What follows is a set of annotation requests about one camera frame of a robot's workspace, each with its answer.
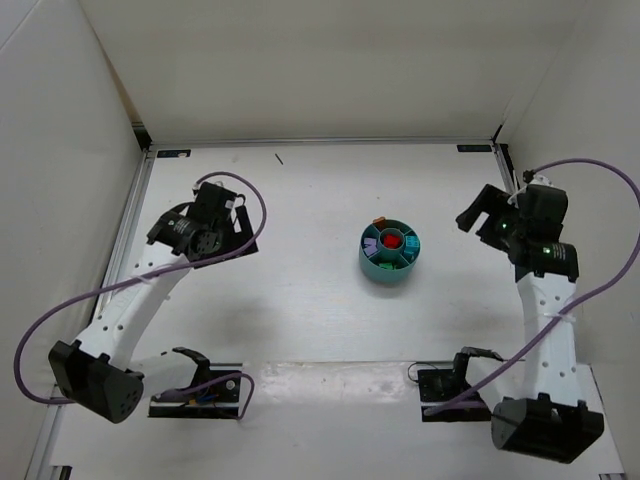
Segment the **red round printed lego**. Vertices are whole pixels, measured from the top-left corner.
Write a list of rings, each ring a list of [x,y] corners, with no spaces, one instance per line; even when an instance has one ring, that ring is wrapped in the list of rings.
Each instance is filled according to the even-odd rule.
[[[398,249],[403,243],[403,238],[394,234],[387,234],[382,238],[382,244],[388,249]]]

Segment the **lavender square lego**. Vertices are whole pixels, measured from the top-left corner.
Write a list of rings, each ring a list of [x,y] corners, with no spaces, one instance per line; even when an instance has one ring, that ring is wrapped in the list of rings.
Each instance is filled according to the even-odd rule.
[[[378,252],[378,244],[375,238],[366,237],[363,239],[363,253],[369,258]]]

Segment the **green square lego brick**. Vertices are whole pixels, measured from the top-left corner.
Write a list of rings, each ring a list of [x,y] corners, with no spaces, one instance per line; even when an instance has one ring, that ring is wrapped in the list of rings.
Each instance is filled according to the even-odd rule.
[[[394,271],[396,269],[396,265],[393,262],[381,262],[378,264],[378,267],[388,271]]]

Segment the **large teal lego brick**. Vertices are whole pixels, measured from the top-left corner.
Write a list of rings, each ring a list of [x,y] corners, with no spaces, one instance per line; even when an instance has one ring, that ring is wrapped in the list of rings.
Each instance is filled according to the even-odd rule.
[[[419,255],[419,250],[418,249],[405,250],[404,251],[404,256],[409,262],[415,261],[416,258],[418,257],[418,255]]]

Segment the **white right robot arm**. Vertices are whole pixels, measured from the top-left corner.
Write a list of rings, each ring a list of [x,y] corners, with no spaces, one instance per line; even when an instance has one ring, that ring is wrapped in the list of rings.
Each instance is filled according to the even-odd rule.
[[[572,463],[604,432],[604,417],[589,409],[577,377],[575,320],[567,309],[578,256],[560,240],[567,209],[566,192],[555,187],[533,182],[509,195],[485,185],[456,219],[469,231],[485,214],[477,236],[514,266],[525,353],[504,360],[490,350],[464,348],[454,371],[477,385],[496,449],[561,464]]]

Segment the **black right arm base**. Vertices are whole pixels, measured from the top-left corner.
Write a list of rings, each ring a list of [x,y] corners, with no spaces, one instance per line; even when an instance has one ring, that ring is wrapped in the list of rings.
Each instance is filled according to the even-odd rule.
[[[485,351],[464,347],[450,363],[413,362],[407,368],[407,378],[418,387],[423,423],[489,422],[490,409],[478,393],[466,398],[454,408],[437,414],[430,410],[466,391],[469,360]]]

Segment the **small teal lego brick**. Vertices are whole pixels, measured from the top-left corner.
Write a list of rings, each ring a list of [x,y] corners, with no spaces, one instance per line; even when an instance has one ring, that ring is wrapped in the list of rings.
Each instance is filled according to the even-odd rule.
[[[405,249],[406,250],[417,250],[420,248],[420,242],[417,236],[406,236],[405,237]]]

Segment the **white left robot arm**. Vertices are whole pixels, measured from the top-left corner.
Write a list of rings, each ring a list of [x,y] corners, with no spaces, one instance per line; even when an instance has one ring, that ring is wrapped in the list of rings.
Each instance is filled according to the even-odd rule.
[[[256,252],[245,197],[220,184],[202,182],[194,198],[163,213],[147,234],[132,272],[132,285],[116,288],[111,300],[72,342],[49,352],[56,383],[68,400],[118,424],[141,400],[180,408],[207,404],[242,374],[215,377],[210,360],[186,347],[135,359],[144,331],[171,291],[208,261]]]

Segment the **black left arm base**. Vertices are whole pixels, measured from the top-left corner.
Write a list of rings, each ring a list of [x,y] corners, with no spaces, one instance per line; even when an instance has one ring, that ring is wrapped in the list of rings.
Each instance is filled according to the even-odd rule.
[[[234,420],[240,413],[242,387],[239,373],[242,370],[242,364],[212,364],[209,368],[211,378],[229,374],[236,377],[201,390],[187,400],[164,403],[151,400],[147,416],[157,419]]]

